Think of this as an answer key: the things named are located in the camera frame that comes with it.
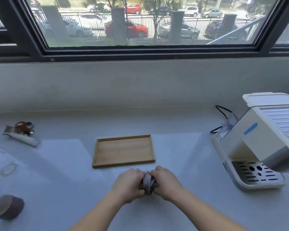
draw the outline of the white wall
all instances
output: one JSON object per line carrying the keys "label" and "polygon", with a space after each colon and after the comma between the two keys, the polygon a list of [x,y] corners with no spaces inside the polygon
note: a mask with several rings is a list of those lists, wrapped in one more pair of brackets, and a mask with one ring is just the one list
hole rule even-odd
{"label": "white wall", "polygon": [[0,112],[229,106],[264,91],[289,93],[289,58],[0,64]]}

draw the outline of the blue tape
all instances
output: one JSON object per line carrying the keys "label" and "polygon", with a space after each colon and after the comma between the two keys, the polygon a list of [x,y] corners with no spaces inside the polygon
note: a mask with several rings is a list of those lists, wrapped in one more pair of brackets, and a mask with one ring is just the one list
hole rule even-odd
{"label": "blue tape", "polygon": [[245,132],[244,135],[247,135],[249,132],[251,132],[253,129],[255,129],[258,126],[258,123],[254,123],[252,124],[252,126],[250,128],[248,128]]}

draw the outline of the power cord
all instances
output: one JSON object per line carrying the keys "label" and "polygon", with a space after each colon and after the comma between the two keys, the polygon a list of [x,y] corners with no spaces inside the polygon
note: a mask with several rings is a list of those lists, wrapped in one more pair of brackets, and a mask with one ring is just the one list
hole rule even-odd
{"label": "power cord", "polygon": [[[228,117],[227,117],[226,114],[224,114],[224,112],[221,111],[219,108],[222,108],[222,109],[227,110],[228,112],[231,112],[231,113],[232,113],[231,110],[226,109],[226,108],[224,108],[224,107],[222,107],[222,106],[220,106],[220,105],[215,105],[215,108],[217,108],[217,110],[220,111],[220,112],[225,116],[226,119],[228,119]],[[217,128],[214,129],[214,130],[211,130],[211,131],[210,131],[210,134],[216,134],[216,133],[218,133],[218,131],[216,132],[216,130],[218,130],[218,129],[222,128],[222,127],[223,127],[223,126],[220,126],[220,127],[217,127]]]}

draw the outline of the white countertop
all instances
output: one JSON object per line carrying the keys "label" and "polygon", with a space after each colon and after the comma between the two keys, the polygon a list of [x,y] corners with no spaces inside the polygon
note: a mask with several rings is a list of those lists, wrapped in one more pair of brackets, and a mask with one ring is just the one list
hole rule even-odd
{"label": "white countertop", "polygon": [[[41,144],[8,136],[5,125],[30,121]],[[281,190],[242,192],[226,172],[209,131],[224,122],[213,106],[108,109],[0,114],[2,162],[16,171],[0,175],[0,193],[19,196],[23,212],[1,221],[0,231],[67,230],[130,167],[171,170],[186,189],[249,230],[289,230],[289,173]],[[93,169],[96,139],[152,135],[156,163]],[[196,230],[170,202],[152,195],[122,207],[108,230]]]}

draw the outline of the container with brown contents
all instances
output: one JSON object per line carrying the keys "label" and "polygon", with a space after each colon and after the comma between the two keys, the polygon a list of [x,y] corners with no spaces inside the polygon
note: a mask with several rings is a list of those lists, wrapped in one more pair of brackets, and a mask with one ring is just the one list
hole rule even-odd
{"label": "container with brown contents", "polygon": [[13,195],[0,196],[0,219],[9,221],[16,218],[24,206],[25,203],[22,198]]}

